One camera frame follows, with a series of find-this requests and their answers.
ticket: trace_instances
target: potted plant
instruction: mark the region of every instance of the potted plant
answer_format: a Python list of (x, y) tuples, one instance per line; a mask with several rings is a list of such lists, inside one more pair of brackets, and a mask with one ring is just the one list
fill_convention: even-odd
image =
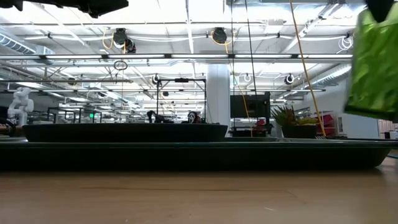
[(293, 107), (280, 107), (271, 111), (276, 123), (282, 127), (285, 138), (315, 138), (317, 135), (317, 119), (296, 119)]

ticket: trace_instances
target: white robot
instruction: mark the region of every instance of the white robot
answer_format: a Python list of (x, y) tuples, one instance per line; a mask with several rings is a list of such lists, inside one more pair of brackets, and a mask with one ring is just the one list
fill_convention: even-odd
[(8, 118), (9, 121), (16, 123), (15, 115), (18, 115), (18, 127), (26, 124), (27, 112), (32, 112), (34, 109), (33, 100), (29, 99), (30, 88), (20, 87), (14, 93), (14, 100), (8, 107)]

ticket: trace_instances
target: white column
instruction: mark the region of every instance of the white column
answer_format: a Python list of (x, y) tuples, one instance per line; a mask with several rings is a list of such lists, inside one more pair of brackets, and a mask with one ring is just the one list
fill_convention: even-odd
[(209, 123), (231, 124), (228, 65), (208, 65), (207, 110)]

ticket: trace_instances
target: wooden table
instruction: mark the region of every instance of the wooden table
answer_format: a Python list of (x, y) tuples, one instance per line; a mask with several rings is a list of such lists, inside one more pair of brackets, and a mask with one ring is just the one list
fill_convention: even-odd
[(398, 163), (370, 171), (2, 173), (1, 224), (398, 223)]

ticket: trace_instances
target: black tray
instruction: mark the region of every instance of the black tray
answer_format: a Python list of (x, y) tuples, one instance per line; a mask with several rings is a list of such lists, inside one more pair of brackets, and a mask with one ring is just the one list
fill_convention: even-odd
[(29, 142), (216, 142), (220, 124), (35, 124), (23, 126)]
[(0, 142), (0, 170), (367, 169), (398, 149), (390, 141), (268, 140), (272, 142)]

